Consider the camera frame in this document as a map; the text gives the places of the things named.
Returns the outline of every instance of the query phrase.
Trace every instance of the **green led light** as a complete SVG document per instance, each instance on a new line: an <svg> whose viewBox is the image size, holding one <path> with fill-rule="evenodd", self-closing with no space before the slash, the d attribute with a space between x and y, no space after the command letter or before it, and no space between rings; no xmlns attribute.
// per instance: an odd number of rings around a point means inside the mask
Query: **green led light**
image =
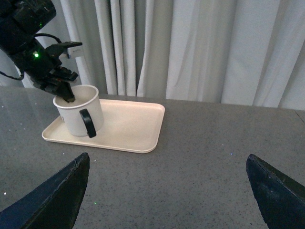
<svg viewBox="0 0 305 229"><path fill-rule="evenodd" d="M34 55L36 58L39 57L39 53L37 53L37 52L33 52L33 55Z"/></svg>

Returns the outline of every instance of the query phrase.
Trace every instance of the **speckled countertop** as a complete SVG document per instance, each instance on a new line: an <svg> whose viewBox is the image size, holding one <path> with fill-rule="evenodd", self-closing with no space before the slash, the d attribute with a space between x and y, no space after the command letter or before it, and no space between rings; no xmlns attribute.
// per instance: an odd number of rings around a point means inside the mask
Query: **speckled countertop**
<svg viewBox="0 0 305 229"><path fill-rule="evenodd" d="M256 154L305 184L305 112L101 95L165 107L147 154L47 142L52 95L0 87L0 211L82 152L91 168L75 229L267 228L245 170Z"/></svg>

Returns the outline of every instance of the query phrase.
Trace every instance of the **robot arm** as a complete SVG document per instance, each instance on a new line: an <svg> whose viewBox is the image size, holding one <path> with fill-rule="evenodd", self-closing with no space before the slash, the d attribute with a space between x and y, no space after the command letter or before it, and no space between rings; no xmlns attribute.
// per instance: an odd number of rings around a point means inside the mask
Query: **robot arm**
<svg viewBox="0 0 305 229"><path fill-rule="evenodd" d="M77 73L61 66L59 56L81 42L64 42L44 48L36 33L56 16L51 0L0 0L0 48L13 60L20 72L26 72L34 86L75 100L69 82Z"/></svg>

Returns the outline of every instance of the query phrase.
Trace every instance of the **white mug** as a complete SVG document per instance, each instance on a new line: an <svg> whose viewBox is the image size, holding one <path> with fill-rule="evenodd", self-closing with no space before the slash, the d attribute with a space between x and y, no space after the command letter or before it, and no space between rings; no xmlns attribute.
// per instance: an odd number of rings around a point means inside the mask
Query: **white mug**
<svg viewBox="0 0 305 229"><path fill-rule="evenodd" d="M104 122L98 89L91 85L78 85L71 89L74 102L68 103L58 96L53 99L63 122L74 136L96 136Z"/></svg>

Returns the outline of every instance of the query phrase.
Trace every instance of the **rectangular tray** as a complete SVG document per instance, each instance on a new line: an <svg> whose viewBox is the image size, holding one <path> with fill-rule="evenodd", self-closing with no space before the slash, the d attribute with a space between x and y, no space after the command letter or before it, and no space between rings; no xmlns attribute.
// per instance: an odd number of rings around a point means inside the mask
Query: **rectangular tray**
<svg viewBox="0 0 305 229"><path fill-rule="evenodd" d="M164 106L103 99L100 102L104 124L96 137L71 135L60 116L42 132L42 137L50 142L141 154L156 148L165 113Z"/></svg>

